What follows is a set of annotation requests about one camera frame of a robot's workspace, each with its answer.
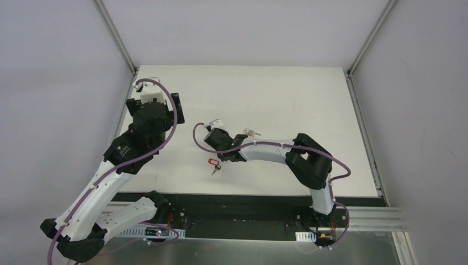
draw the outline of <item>white wall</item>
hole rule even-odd
[[[402,0],[355,74],[419,264],[468,258],[468,2]]]
[[[0,264],[45,264],[39,225],[96,170],[130,72],[92,1],[2,1],[0,58]]]
[[[106,0],[137,65],[351,66],[387,0]]]

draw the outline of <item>metal corner post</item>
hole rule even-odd
[[[117,28],[114,25],[114,22],[110,18],[109,12],[105,7],[104,2],[102,0],[93,0],[93,3],[99,15],[101,16],[103,23],[107,28],[107,31],[109,32],[109,35],[114,40],[115,46],[119,50],[122,58],[125,60],[125,63],[129,67],[130,72],[134,75],[136,72],[136,66],[133,63],[129,52],[126,49],[124,42],[122,41],[122,38],[120,37],[119,32],[117,31]]]
[[[356,56],[356,59],[354,59],[353,64],[351,67],[348,69],[348,74],[350,77],[353,77],[354,72],[356,72],[356,69],[358,68],[359,64],[361,63],[364,55],[369,51],[370,45],[374,42],[375,38],[379,34],[379,32],[382,29],[382,26],[385,24],[385,22],[388,20],[390,14],[394,10],[394,7],[400,0],[389,0],[387,4],[385,5],[384,10],[380,14],[379,18],[377,19],[377,22],[375,23],[374,27],[369,33],[369,36],[365,40],[361,50],[359,51],[358,55]]]
[[[386,204],[390,206],[389,199],[384,189],[384,185],[382,184],[382,179],[380,178],[380,174],[377,169],[377,163],[375,162],[374,152],[372,151],[372,147],[370,144],[369,135],[367,132],[366,123],[364,119],[364,114],[359,104],[359,98],[356,94],[356,91],[354,90],[352,79],[349,77],[349,75],[345,75],[345,76],[346,76],[346,82],[348,84],[349,94],[351,96],[351,101],[353,103],[354,112],[356,114],[356,118],[359,124],[359,129],[361,131],[361,136],[363,138],[364,148],[366,150],[366,154],[369,160],[369,166],[372,171],[372,175],[374,177],[376,189],[377,191],[381,192],[381,194],[379,195],[384,197]]]

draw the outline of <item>gray floor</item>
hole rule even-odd
[[[114,238],[102,253],[130,241]],[[318,250],[312,243],[245,240],[183,239],[172,245],[147,246],[135,242],[111,255],[95,257],[91,264],[157,265],[272,265],[272,264],[400,264],[391,233],[348,232],[333,248]]]

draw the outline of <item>white tabletop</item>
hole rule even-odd
[[[346,163],[352,175],[334,182],[337,196],[375,197],[374,179],[341,68],[267,66],[141,66],[137,79],[158,77],[178,92],[185,124],[121,191],[193,194],[309,195],[285,165],[265,161],[223,162],[213,176],[209,158],[195,146],[195,123],[216,118],[231,137],[245,128],[263,139],[305,133]],[[133,91],[132,98],[139,99]],[[127,112],[123,133],[132,122]],[[203,142],[207,131],[200,128]],[[344,173],[333,164],[332,175]]]

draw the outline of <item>red keychain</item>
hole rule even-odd
[[[213,166],[215,166],[215,170],[213,171],[213,173],[211,174],[212,176],[216,173],[216,171],[220,170],[221,169],[221,166],[219,165],[220,162],[216,159],[208,159],[208,163],[212,164]]]

